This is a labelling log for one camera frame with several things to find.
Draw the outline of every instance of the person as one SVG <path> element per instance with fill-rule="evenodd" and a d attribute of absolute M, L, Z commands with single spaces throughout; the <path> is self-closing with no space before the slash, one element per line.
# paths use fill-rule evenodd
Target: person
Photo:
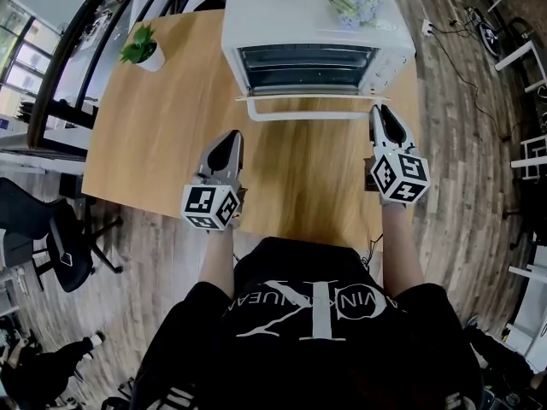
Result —
<path fill-rule="evenodd" d="M 13 402 L 21 410 L 44 410 L 67 388 L 68 379 L 74 375 L 82 358 L 89 358 L 91 351 L 104 340 L 101 333 L 86 337 L 80 342 L 70 343 L 54 353 L 37 354 L 20 363 L 21 351 L 28 340 L 22 338 L 11 355 L 0 360 L 0 379 L 5 389 L 8 405 Z M 74 402 L 56 410 L 76 408 Z"/>
<path fill-rule="evenodd" d="M 534 373 L 526 359 L 503 344 L 487 336 L 478 327 L 479 316 L 473 316 L 463 330 L 465 338 L 487 362 L 483 371 L 486 386 L 496 395 L 517 395 L 519 401 L 529 396 L 544 407 L 547 406 L 547 371 Z"/>
<path fill-rule="evenodd" d="M 382 223 L 384 289 L 353 249 L 276 237 L 234 270 L 232 228 L 211 231 L 130 409 L 479 408 L 478 361 L 445 290 L 425 284 L 405 207 L 384 202 Z"/>

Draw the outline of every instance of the black t-shirt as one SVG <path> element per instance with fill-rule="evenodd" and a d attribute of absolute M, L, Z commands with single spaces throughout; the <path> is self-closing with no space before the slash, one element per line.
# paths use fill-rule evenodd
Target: black t-shirt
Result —
<path fill-rule="evenodd" d="M 457 408 L 480 403 L 476 357 L 443 288 L 390 299 L 351 249 L 269 238 L 236 298 L 198 283 L 144 357 L 132 409 L 169 387 L 199 408 Z"/>

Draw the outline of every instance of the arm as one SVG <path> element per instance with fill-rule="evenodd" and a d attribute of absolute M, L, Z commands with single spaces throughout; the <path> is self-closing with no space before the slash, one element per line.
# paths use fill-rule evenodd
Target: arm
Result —
<path fill-rule="evenodd" d="M 19 356 L 21 355 L 21 350 L 26 347 L 28 344 L 28 340 L 25 338 L 22 338 L 17 345 L 15 345 L 15 349 L 11 353 L 11 355 L 8 358 L 8 364 L 14 368 L 17 369 L 17 366 L 19 365 Z"/>
<path fill-rule="evenodd" d="M 233 299 L 233 229 L 211 231 L 199 281 L 215 285 Z"/>
<path fill-rule="evenodd" d="M 384 227 L 384 287 L 391 297 L 424 284 L 424 274 L 402 204 L 382 206 Z"/>

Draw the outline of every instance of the white toaster oven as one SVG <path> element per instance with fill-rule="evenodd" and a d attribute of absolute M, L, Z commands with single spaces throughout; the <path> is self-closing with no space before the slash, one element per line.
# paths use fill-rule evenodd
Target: white toaster oven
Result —
<path fill-rule="evenodd" d="M 395 0 L 374 26 L 345 30 L 327 0 L 226 0 L 222 50 L 253 120 L 355 119 L 368 113 L 258 114 L 255 101 L 279 97 L 380 98 L 414 56 Z"/>

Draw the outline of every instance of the table top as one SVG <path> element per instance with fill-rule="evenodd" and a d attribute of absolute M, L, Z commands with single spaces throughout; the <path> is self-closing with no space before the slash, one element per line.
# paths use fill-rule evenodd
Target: table top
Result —
<path fill-rule="evenodd" d="M 116 65 L 91 136 L 83 192 L 179 218 L 184 185 L 202 151 L 222 133 L 239 129 L 244 136 L 239 178 L 249 189 L 242 230 L 366 249 L 382 232 L 378 193 L 364 191 L 363 159 L 372 154 L 368 120 L 251 120 L 245 102 L 234 100 L 241 92 L 221 52 L 223 15 L 214 10 L 153 20 L 164 67 L 149 73 Z M 418 143 L 414 60 L 385 94 Z M 372 103 L 257 104 L 259 112 L 348 106 L 369 110 Z"/>

